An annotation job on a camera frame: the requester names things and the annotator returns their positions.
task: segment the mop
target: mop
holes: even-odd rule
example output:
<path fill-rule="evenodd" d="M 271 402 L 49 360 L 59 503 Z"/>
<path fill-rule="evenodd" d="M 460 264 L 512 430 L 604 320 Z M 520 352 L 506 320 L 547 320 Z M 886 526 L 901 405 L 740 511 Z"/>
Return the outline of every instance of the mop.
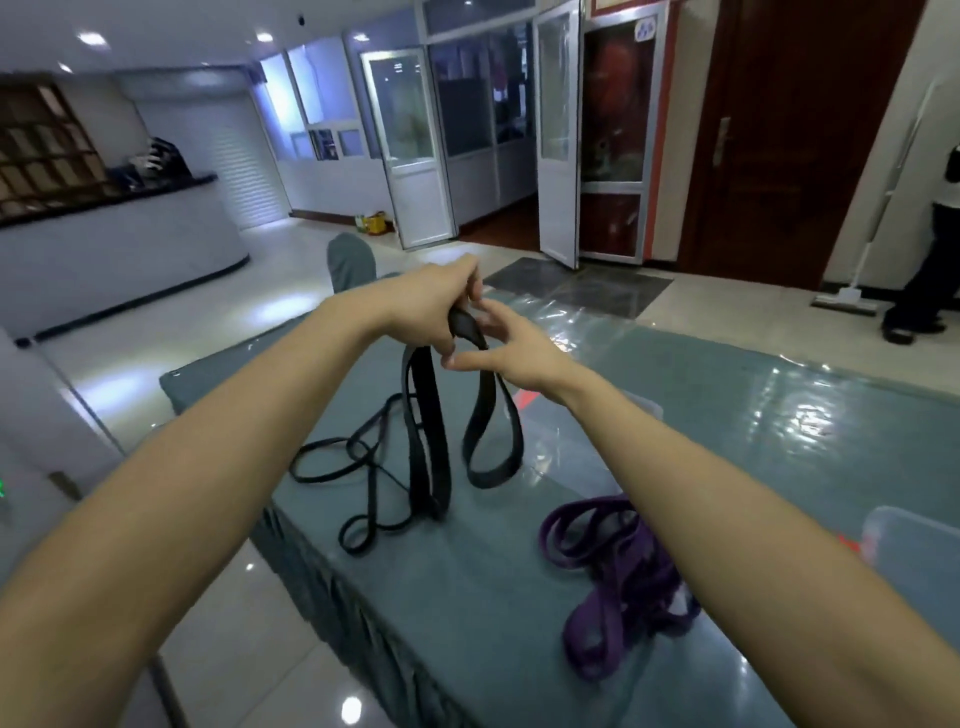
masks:
<path fill-rule="evenodd" d="M 857 316 L 876 316 L 876 303 L 863 301 L 863 292 L 860 290 L 860 275 L 863 273 L 863 267 L 867 264 L 867 258 L 870 256 L 870 249 L 873 248 L 874 242 L 876 242 L 876 234 L 879 232 L 880 227 L 883 224 L 883 218 L 887 214 L 887 208 L 890 206 L 890 201 L 893 199 L 894 193 L 897 191 L 897 185 L 900 182 L 900 174 L 903 172 L 903 165 L 906 164 L 906 158 L 909 156 L 910 150 L 913 148 L 913 142 L 917 139 L 917 132 L 920 130 L 920 125 L 924 121 L 926 106 L 930 103 L 930 97 L 933 96 L 933 92 L 936 90 L 936 87 L 939 84 L 939 80 L 934 81 L 926 90 L 926 95 L 920 104 L 920 110 L 917 112 L 917 117 L 914 119 L 913 126 L 910 129 L 910 134 L 907 135 L 906 141 L 903 144 L 903 149 L 900 152 L 900 157 L 897 160 L 897 164 L 890 173 L 890 181 L 887 184 L 886 191 L 883 193 L 883 201 L 880 203 L 880 208 L 874 222 L 873 232 L 870 235 L 870 240 L 863 247 L 863 253 L 860 255 L 860 260 L 856 264 L 856 271 L 853 273 L 853 280 L 850 282 L 850 285 L 841 288 L 835 296 L 831 296 L 827 293 L 821 293 L 816 296 L 810 303 L 810 305 L 812 305 L 814 308 L 827 308 L 831 311 L 854 313 Z"/>

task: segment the hand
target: hand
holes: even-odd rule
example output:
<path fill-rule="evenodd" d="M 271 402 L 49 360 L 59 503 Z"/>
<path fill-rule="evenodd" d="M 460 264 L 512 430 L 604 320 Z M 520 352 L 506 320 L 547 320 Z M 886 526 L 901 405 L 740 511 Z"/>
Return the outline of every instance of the hand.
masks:
<path fill-rule="evenodd" d="M 543 329 L 499 301 L 474 303 L 482 313 L 476 317 L 485 335 L 504 342 L 487 352 L 462 352 L 445 356 L 445 369 L 454 372 L 497 372 L 522 389 L 542 392 L 562 401 L 564 389 L 577 379 L 582 367 L 557 348 Z"/>
<path fill-rule="evenodd" d="M 477 301 L 483 281 L 476 255 L 463 255 L 447 265 L 430 263 L 396 278 L 355 289 L 372 297 L 380 312 L 380 331 L 403 344 L 453 353 L 447 314 L 454 305 Z"/>

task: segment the purple resistance band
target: purple resistance band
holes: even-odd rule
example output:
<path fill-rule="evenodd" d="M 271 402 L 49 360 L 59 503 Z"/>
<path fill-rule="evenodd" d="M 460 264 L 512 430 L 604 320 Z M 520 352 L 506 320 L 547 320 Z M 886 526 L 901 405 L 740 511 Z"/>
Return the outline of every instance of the purple resistance band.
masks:
<path fill-rule="evenodd" d="M 568 533 L 587 514 L 583 530 Z M 626 496 L 562 505 L 540 527 L 540 550 L 561 569 L 590 569 L 596 583 L 564 625 L 566 658 L 585 680 L 612 675 L 640 637 L 685 634 L 700 614 L 693 596 L 686 614 L 669 611 L 683 579 Z"/>

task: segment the wooden door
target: wooden door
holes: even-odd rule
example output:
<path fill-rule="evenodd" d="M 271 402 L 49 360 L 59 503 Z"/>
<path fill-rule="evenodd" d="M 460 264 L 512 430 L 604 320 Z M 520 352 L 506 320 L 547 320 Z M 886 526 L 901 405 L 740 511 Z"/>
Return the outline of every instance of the wooden door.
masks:
<path fill-rule="evenodd" d="M 681 270 L 817 289 L 925 0 L 723 0 Z"/>

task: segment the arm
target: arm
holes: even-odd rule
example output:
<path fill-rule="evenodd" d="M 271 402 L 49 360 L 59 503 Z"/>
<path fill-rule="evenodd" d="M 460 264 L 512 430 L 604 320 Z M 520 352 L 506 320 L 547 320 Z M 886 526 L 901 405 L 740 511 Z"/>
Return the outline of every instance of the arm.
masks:
<path fill-rule="evenodd" d="M 382 334 L 453 351 L 476 258 L 334 296 L 140 448 L 0 595 L 0 722 L 106 725 L 250 532 L 349 368 Z"/>
<path fill-rule="evenodd" d="M 873 570 L 761 483 L 633 405 L 507 306 L 507 345 L 444 360 L 569 407 L 710 616 L 799 725 L 960 724 L 960 657 Z"/>

